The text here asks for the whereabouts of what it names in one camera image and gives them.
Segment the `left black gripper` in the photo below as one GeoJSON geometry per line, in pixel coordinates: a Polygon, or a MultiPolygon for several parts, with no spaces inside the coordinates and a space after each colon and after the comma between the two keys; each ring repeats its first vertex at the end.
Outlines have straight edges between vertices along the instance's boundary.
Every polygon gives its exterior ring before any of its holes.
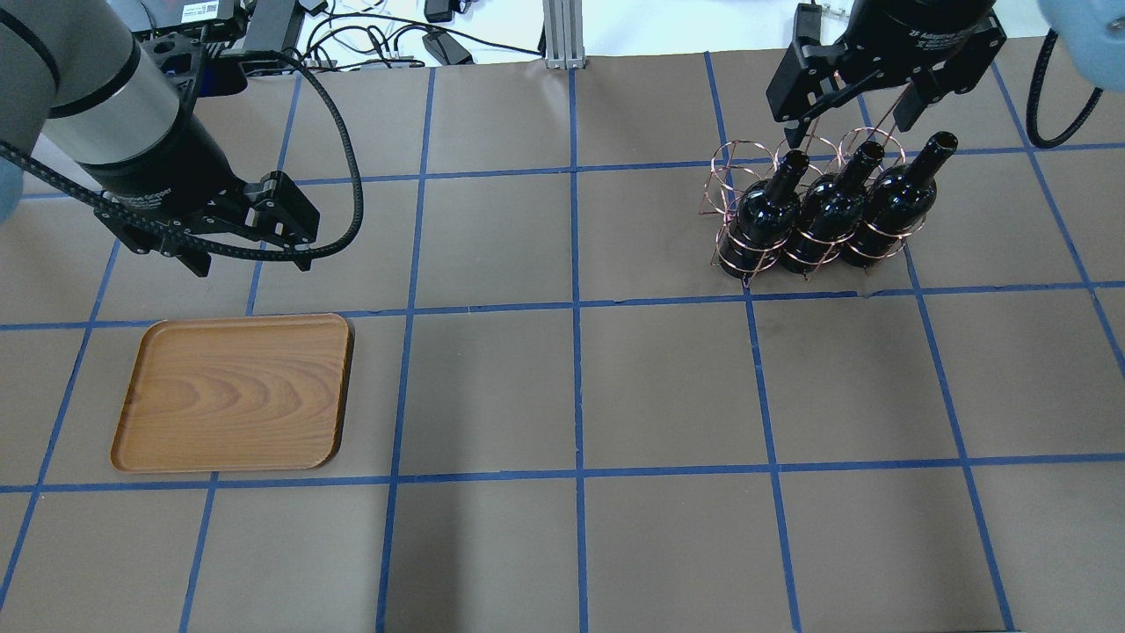
{"type": "MultiPolygon", "coordinates": [[[[312,244],[318,237],[320,212],[292,178],[271,171],[246,184],[200,123],[177,123],[144,155],[89,164],[88,175],[118,204],[154,221],[180,220],[205,234],[218,233],[230,221],[233,234],[279,247],[312,244]]],[[[210,273],[212,255],[205,250],[164,247],[163,256],[194,275],[210,273]]]]}

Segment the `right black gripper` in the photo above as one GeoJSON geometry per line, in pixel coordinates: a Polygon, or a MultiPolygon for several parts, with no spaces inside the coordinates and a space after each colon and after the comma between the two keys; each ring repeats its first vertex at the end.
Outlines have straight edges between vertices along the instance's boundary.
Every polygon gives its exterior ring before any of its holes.
{"type": "Polygon", "coordinates": [[[796,4],[792,39],[765,90],[785,144],[860,89],[904,85],[892,109],[911,132],[925,109],[976,87],[1007,40],[992,1],[856,1],[839,39],[824,44],[822,4],[796,4]]]}

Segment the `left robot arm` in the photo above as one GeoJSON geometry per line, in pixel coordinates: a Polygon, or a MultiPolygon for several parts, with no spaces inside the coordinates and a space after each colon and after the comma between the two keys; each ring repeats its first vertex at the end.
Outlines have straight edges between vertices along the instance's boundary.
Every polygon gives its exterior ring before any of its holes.
{"type": "Polygon", "coordinates": [[[309,270],[320,212],[282,171],[252,183],[194,112],[207,53],[177,35],[143,44],[105,1],[3,3],[3,218],[24,177],[87,204],[137,255],[309,270]]]}

